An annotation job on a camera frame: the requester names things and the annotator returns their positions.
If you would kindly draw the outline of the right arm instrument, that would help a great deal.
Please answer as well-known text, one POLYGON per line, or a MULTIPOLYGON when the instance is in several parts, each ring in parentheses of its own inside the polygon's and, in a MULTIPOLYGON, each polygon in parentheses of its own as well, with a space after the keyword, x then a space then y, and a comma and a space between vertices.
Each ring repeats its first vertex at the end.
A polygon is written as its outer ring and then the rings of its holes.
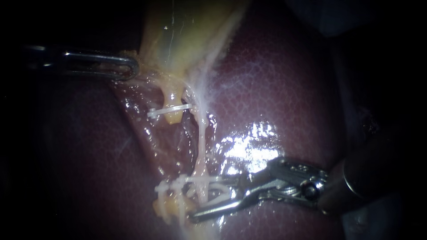
POLYGON ((317 167, 276 157, 255 173, 245 173, 238 182, 235 209, 272 200, 316 208, 328 174, 317 167))

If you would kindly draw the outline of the left arm instrument jaw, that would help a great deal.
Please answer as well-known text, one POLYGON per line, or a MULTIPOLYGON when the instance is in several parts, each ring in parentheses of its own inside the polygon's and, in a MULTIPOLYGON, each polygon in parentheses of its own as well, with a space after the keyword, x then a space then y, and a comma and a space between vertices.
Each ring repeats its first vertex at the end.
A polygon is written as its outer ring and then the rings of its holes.
POLYGON ((127 81, 137 76, 135 58, 105 51, 58 45, 27 45, 26 68, 43 74, 127 81))

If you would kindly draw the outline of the right arm instrument jaw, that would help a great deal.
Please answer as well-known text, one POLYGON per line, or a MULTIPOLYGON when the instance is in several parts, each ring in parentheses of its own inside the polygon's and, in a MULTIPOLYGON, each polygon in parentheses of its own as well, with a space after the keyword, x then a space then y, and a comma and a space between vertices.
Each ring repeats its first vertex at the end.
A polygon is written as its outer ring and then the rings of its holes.
POLYGON ((209 186, 226 186, 228 188, 238 188, 241 176, 217 176, 212 177, 209 186))
POLYGON ((235 198, 223 202, 197 208, 189 213, 191 223, 201 223, 212 220, 224 215, 229 215, 248 208, 258 202, 257 196, 246 196, 244 198, 235 198))

